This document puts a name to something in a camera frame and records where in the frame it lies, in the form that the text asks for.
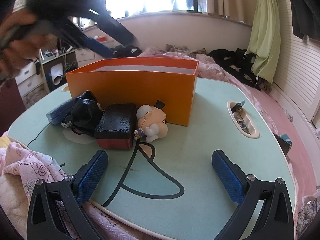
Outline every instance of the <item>open box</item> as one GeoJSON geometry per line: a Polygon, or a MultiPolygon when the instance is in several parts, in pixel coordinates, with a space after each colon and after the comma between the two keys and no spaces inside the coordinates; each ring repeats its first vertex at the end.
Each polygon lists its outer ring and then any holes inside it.
{"type": "Polygon", "coordinates": [[[135,57],[100,60],[66,73],[66,78],[72,97],[90,90],[102,108],[124,103],[153,106],[160,100],[168,122],[187,126],[197,72],[195,60],[135,57]]]}

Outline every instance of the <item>black cable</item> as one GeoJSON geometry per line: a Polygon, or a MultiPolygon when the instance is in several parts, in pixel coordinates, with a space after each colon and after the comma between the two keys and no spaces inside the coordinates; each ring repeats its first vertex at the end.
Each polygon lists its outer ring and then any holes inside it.
{"type": "MultiPolygon", "coordinates": [[[[40,133],[42,133],[43,130],[44,130],[49,124],[51,124],[51,122],[49,122],[49,123],[40,131],[40,133]]],[[[40,135],[40,133],[38,133],[37,137],[34,138],[31,142],[28,143],[27,147],[29,147],[30,143],[34,142],[34,141],[38,138],[38,136],[40,135]]]]}

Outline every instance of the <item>yellow fabric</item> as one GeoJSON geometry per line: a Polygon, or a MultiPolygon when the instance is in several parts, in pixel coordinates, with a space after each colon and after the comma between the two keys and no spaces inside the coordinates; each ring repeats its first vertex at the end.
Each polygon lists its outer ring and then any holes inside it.
{"type": "Polygon", "coordinates": [[[257,0],[248,53],[257,55],[256,76],[273,82],[280,54],[280,19],[277,0],[257,0]]]}
{"type": "Polygon", "coordinates": [[[10,140],[7,136],[0,137],[0,148],[7,148],[10,140]]]}

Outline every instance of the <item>blue case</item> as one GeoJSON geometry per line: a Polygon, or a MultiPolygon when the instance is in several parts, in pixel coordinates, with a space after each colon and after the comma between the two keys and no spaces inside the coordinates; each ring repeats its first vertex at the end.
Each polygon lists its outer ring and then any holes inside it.
{"type": "Polygon", "coordinates": [[[71,98],[47,113],[48,121],[52,124],[60,124],[66,114],[72,109],[75,100],[76,98],[71,98]]]}

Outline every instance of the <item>cartoon character figurine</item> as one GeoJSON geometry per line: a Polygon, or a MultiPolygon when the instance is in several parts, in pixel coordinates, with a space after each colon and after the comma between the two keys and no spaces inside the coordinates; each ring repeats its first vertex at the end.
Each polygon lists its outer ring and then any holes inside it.
{"type": "Polygon", "coordinates": [[[134,131],[134,138],[137,140],[146,135],[146,142],[163,138],[168,133],[168,127],[165,124],[167,115],[162,108],[164,103],[157,101],[155,106],[143,105],[137,110],[138,129],[134,131]]]}

